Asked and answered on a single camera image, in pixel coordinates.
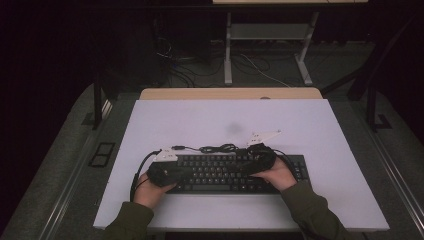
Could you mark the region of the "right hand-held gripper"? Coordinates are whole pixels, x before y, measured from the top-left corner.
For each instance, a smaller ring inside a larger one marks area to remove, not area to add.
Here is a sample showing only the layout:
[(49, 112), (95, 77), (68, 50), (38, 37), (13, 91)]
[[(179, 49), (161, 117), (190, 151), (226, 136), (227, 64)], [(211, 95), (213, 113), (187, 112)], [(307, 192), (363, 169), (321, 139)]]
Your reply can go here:
[(234, 163), (233, 169), (246, 175), (269, 170), (275, 163), (276, 154), (265, 142), (281, 133), (281, 130), (254, 132), (247, 142), (247, 154)]

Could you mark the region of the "white metal desk frame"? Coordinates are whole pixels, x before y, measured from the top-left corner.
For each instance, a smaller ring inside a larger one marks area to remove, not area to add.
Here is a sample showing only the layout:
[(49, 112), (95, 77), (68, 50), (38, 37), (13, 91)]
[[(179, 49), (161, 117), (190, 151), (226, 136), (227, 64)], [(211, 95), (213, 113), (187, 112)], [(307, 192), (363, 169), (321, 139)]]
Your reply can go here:
[(226, 38), (224, 65), (224, 84), (231, 86), (232, 62), (231, 42), (233, 40), (301, 40), (303, 47), (298, 54), (294, 55), (301, 79), (305, 85), (312, 85), (311, 74), (305, 64), (305, 57), (311, 43), (318, 12), (313, 12), (308, 23), (235, 23), (232, 14), (226, 18)]

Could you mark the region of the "person's left hand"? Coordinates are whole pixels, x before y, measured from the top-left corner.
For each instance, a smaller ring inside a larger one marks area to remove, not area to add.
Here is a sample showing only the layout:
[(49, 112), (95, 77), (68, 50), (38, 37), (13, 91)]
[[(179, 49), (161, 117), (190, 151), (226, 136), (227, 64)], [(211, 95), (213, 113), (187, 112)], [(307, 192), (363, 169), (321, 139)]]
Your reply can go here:
[(150, 181), (146, 173), (143, 173), (137, 182), (133, 202), (154, 209), (159, 204), (162, 196), (174, 187), (175, 184), (158, 187)]

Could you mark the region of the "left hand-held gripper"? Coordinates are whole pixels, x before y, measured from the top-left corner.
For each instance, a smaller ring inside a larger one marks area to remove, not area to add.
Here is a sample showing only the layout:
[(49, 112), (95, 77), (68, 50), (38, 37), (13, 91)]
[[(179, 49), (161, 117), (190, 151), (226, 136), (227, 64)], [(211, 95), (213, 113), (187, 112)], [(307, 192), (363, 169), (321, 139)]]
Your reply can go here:
[(179, 182), (184, 170), (178, 167), (178, 157), (174, 150), (167, 148), (152, 152), (148, 158), (153, 158), (147, 170), (150, 181), (159, 187)]

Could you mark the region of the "person's right hand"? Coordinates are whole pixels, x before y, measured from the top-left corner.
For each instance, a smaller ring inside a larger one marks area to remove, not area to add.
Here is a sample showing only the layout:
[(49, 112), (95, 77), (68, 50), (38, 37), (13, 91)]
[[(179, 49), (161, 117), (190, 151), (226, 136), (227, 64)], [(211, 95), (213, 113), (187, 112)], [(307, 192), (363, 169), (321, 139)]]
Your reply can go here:
[(280, 192), (294, 186), (297, 183), (296, 179), (285, 165), (274, 166), (269, 170), (255, 173), (253, 174), (253, 177), (260, 177), (264, 179), (271, 183)]

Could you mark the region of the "black computer keyboard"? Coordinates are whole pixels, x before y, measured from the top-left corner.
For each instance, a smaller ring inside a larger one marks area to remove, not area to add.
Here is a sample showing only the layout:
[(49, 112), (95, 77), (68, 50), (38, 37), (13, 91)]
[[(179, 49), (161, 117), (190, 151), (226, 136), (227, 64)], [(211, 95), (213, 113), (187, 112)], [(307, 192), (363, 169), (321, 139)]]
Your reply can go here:
[(178, 155), (176, 166), (187, 170), (170, 194), (266, 194), (278, 191), (262, 178), (237, 169), (249, 164), (253, 156), (245, 155)]

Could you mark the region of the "black floor socket box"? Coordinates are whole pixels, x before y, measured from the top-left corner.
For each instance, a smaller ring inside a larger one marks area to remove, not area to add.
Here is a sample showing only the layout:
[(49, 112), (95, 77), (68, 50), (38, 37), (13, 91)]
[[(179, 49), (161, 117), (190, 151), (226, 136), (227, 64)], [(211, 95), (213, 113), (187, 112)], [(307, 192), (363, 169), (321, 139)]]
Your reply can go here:
[(103, 168), (108, 165), (115, 144), (113, 142), (101, 142), (90, 159), (88, 165), (94, 168)]

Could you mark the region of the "black metal stand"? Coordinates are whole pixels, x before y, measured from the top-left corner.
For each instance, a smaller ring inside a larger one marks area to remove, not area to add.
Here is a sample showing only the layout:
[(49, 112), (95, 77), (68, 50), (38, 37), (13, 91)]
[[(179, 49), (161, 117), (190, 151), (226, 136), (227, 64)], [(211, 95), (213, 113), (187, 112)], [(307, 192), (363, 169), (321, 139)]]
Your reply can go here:
[(384, 114), (376, 113), (377, 90), (370, 86), (367, 93), (366, 122), (370, 129), (377, 133), (380, 129), (391, 129), (392, 126)]
[(94, 123), (93, 129), (96, 130), (102, 122), (102, 89), (99, 75), (94, 77), (93, 81), (94, 91)]

